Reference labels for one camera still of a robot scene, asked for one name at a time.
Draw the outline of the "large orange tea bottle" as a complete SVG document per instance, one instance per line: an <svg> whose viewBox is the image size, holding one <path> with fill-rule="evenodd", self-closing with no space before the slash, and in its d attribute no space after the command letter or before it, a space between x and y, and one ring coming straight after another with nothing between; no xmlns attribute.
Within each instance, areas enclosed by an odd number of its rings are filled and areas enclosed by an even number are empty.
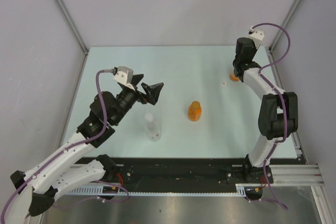
<svg viewBox="0 0 336 224"><path fill-rule="evenodd" d="M238 77L235 76L233 71L230 72L229 77L232 81L235 81L235 82L240 80Z"/></svg>

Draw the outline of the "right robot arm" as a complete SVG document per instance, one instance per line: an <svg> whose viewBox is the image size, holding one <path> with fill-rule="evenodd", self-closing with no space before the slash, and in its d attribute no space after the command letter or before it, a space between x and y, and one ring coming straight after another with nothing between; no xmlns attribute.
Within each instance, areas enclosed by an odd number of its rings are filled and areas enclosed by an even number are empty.
<svg viewBox="0 0 336 224"><path fill-rule="evenodd" d="M256 52L257 46L251 38L237 39L234 76L261 100L258 116L260 136L241 169L242 181L247 183L258 183L268 177L267 169L275 149L298 129L297 95L284 91L262 74L261 66L253 61Z"/></svg>

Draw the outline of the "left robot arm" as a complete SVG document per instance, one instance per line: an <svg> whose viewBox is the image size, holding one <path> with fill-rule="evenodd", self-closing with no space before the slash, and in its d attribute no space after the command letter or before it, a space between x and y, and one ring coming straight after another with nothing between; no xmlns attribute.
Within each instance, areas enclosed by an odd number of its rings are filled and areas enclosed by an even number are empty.
<svg viewBox="0 0 336 224"><path fill-rule="evenodd" d="M34 168L15 171L11 181L16 191L6 203L1 223L24 221L37 217L63 194L88 182L115 178L117 167L106 154L76 172L66 170L85 154L97 149L114 133L114 127L137 102L156 105L162 82L148 85L141 82L143 74L133 74L129 68L117 67L96 73L97 95L90 105L88 117L59 149Z"/></svg>

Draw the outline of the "clear water bottle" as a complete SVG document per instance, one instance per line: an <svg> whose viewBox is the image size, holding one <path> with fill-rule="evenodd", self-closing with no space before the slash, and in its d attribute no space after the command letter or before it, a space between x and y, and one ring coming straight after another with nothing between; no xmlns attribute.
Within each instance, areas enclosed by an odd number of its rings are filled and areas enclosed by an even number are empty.
<svg viewBox="0 0 336 224"><path fill-rule="evenodd" d="M152 113L145 115L145 131L152 141L158 141L161 137L161 125Z"/></svg>

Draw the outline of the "small orange juice bottle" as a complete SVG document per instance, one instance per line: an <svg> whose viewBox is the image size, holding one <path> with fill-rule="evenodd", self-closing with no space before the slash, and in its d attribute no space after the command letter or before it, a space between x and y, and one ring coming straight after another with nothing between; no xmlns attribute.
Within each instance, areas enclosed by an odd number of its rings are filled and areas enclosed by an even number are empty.
<svg viewBox="0 0 336 224"><path fill-rule="evenodd" d="M202 115L202 107L198 101L193 101L188 108L188 119L191 121L198 121Z"/></svg>

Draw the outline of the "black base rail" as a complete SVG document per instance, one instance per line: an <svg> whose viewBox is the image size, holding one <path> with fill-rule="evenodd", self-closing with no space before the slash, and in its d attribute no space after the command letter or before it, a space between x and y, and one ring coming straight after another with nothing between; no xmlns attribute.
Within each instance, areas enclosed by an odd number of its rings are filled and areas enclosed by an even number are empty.
<svg viewBox="0 0 336 224"><path fill-rule="evenodd" d="M123 185L130 183L224 182L242 181L243 158L117 158ZM324 184L318 165L309 165L303 158L274 158L267 169L272 186L321 186Z"/></svg>

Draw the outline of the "right aluminium frame post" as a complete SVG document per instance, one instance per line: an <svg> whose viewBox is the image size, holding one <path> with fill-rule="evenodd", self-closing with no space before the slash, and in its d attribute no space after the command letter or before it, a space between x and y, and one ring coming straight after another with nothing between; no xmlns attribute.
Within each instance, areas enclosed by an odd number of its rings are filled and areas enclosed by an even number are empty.
<svg viewBox="0 0 336 224"><path fill-rule="evenodd" d="M289 31L289 25L292 21L292 19L294 18L296 12L298 11L300 5L302 4L303 0L293 0L283 22L282 22L282 27L286 30ZM275 48L277 47L279 41L281 40L281 38L285 35L285 32L283 30L279 30L275 37L273 38L268 50L270 52L273 52L275 50Z"/></svg>

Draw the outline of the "aluminium frame post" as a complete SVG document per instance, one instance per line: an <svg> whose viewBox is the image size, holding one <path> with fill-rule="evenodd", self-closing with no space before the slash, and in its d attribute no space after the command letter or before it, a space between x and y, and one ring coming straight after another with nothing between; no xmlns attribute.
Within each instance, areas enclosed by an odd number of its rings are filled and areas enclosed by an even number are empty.
<svg viewBox="0 0 336 224"><path fill-rule="evenodd" d="M303 0L293 0L283 22L282 22L282 27L286 30L289 31L289 25L292 21L292 19L294 18L296 12L298 11L300 5L302 4ZM273 38L268 50L270 52L273 52L275 50L275 48L277 47L279 41L281 40L281 38L285 35L285 32L283 30L279 30L275 37Z"/></svg>
<svg viewBox="0 0 336 224"><path fill-rule="evenodd" d="M68 28L70 29L72 35L74 36L77 44L79 45L81 51L84 53L84 55L86 56L89 49L88 47L86 46L64 0L54 0L61 16L63 17L66 25L68 26Z"/></svg>

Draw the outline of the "left aluminium frame post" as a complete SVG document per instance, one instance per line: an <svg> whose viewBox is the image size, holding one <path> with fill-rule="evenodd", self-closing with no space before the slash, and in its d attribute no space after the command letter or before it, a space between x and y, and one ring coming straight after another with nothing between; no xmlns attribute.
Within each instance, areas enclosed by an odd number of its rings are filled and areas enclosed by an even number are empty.
<svg viewBox="0 0 336 224"><path fill-rule="evenodd" d="M54 0L61 16L63 17L66 25L68 26L68 28L70 29L72 35L74 36L77 44L79 45L81 51L84 53L84 55L86 56L89 49L88 47L86 46L64 0Z"/></svg>

